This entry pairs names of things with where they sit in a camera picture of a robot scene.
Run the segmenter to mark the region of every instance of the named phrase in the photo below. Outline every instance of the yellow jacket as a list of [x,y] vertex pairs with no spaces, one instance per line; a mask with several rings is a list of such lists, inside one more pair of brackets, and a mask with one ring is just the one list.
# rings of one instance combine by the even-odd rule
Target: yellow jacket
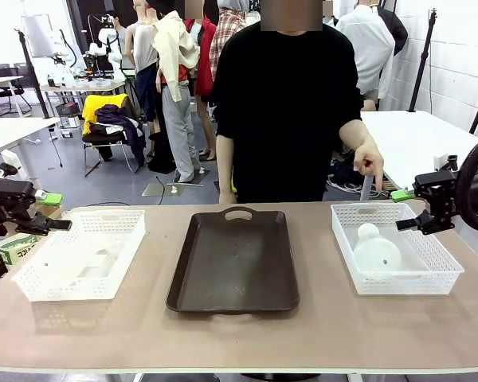
[[101,109],[105,105],[116,105],[122,107],[127,94],[120,95],[89,95],[85,100],[85,106],[83,107],[82,116],[85,119],[85,127],[83,129],[83,135],[90,133],[90,122],[96,123],[97,116],[96,111]]

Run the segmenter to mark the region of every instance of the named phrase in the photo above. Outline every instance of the gray floor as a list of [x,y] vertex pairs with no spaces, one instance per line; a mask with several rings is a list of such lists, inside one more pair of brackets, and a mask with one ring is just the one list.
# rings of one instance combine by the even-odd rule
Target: gray floor
[[[34,115],[39,116],[38,107],[34,108]],[[195,131],[197,132],[198,147],[205,146],[203,138],[202,125],[196,115],[193,117]],[[38,177],[41,179],[43,187],[51,192],[64,194],[64,206],[66,209],[91,205],[95,203],[120,201],[130,205],[156,205],[159,203],[159,197],[142,197],[142,192],[149,183],[155,183],[156,176],[163,183],[172,180],[173,175],[162,175],[152,173],[147,168],[140,170],[138,174],[133,174],[126,167],[121,150],[114,149],[115,158],[109,163],[103,163],[98,169],[84,177],[84,156],[83,146],[80,137],[61,139],[55,141],[55,145],[60,153],[63,168],[59,166],[57,154],[53,144],[49,141],[47,131],[39,132],[30,137],[39,138],[40,145],[26,144],[26,148],[32,159],[34,168]],[[131,162],[134,158],[129,152]],[[90,152],[89,157],[97,160],[97,153]],[[207,162],[205,168],[210,170],[210,174],[203,181],[204,188],[186,187],[180,197],[164,197],[164,205],[186,205],[186,204],[214,204],[218,200],[218,192],[214,182],[217,181],[216,162]],[[358,200],[359,195],[343,193],[338,190],[330,189],[325,196],[329,201]],[[123,382],[132,382],[134,375],[124,375]],[[249,382],[248,378],[238,375],[219,375],[221,382]],[[467,374],[461,376],[408,376],[410,382],[478,382],[477,374]],[[378,376],[364,376],[365,382],[383,382]],[[103,376],[93,374],[23,374],[0,372],[0,382],[104,382]],[[143,382],[214,382],[210,375],[149,375],[143,379]],[[345,376],[321,376],[315,382],[345,382]],[[406,382],[404,376],[386,376],[384,382]]]

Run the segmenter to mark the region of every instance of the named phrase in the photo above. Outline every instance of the white plastic basket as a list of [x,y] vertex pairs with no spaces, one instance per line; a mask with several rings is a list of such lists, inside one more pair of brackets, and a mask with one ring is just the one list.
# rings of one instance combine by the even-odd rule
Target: white plastic basket
[[145,235],[144,211],[75,212],[13,280],[30,301],[114,298]]
[[[333,232],[359,294],[449,294],[464,268],[435,236],[419,231],[399,232],[397,220],[416,217],[406,204],[358,203],[332,205]],[[377,225],[382,236],[398,246],[402,266],[398,271],[361,271],[353,249],[358,228]]]

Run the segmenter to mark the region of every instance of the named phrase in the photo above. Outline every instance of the black sweater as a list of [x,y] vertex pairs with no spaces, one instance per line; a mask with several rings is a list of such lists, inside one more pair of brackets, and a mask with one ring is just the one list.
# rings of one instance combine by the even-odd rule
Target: black sweater
[[323,199],[339,130],[361,119],[357,82],[352,44],[326,25],[294,37],[256,23],[229,40],[214,98],[240,202]]

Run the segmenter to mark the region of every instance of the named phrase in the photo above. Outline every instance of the black tray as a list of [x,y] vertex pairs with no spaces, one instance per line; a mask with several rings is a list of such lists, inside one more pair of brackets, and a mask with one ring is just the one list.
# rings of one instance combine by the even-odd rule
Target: black tray
[[[252,218],[227,220],[232,211]],[[284,213],[233,207],[191,217],[168,308],[246,314],[286,311],[299,301]]]

